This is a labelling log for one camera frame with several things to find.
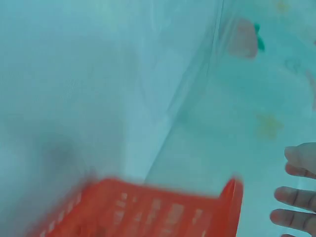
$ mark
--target fingernail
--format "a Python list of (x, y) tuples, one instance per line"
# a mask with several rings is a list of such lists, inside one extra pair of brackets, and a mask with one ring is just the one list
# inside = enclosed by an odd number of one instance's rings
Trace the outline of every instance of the fingernail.
[(286, 147), (284, 149), (284, 155), (289, 163), (293, 166), (300, 167), (299, 151), (297, 147)]

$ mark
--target yellow star print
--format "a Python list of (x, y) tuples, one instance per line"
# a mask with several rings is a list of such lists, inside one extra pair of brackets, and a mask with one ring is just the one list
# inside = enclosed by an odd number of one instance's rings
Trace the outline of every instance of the yellow star print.
[(277, 137), (278, 132), (284, 128), (284, 124), (272, 114), (257, 114), (256, 117), (259, 122), (257, 135), (260, 138), (273, 140)]
[(276, 3), (276, 8), (278, 9), (279, 12), (286, 13), (289, 11), (290, 5), (286, 3), (284, 0), (279, 0)]

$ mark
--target finger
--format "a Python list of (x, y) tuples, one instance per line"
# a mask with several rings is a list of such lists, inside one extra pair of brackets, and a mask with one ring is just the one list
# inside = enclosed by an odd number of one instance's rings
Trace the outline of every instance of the finger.
[(315, 174), (309, 172), (308, 170), (306, 170), (304, 168), (297, 168), (295, 166), (292, 166), (290, 163), (287, 163), (285, 165), (285, 171), (286, 171), (286, 173), (288, 173), (290, 175), (316, 179)]
[(316, 192), (280, 187), (275, 191), (275, 198), (285, 204), (316, 212)]
[(316, 215), (298, 211), (277, 209), (270, 215), (271, 221), (279, 226), (316, 234)]
[(284, 150), (288, 162), (297, 168), (304, 168), (316, 173), (316, 143), (303, 143), (297, 147), (287, 147)]

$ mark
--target transparent plastic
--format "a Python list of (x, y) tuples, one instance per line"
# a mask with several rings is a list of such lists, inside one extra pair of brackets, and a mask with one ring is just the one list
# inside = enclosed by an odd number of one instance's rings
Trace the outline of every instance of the transparent plastic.
[(284, 147), (316, 138), (315, 2), (223, 6), (215, 50), (195, 77), (147, 182), (211, 193), (237, 174), (245, 185), (237, 237), (309, 236), (274, 225), (269, 214), (291, 209), (275, 200), (275, 188), (315, 188), (284, 171)]
[(91, 175), (145, 179), (219, 3), (0, 1), (0, 236)]

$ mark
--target plastic basket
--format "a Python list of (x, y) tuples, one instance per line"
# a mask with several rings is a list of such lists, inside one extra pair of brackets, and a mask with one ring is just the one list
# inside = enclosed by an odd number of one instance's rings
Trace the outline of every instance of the plastic basket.
[(51, 215), (32, 237), (234, 237), (243, 185), (200, 197), (105, 179)]

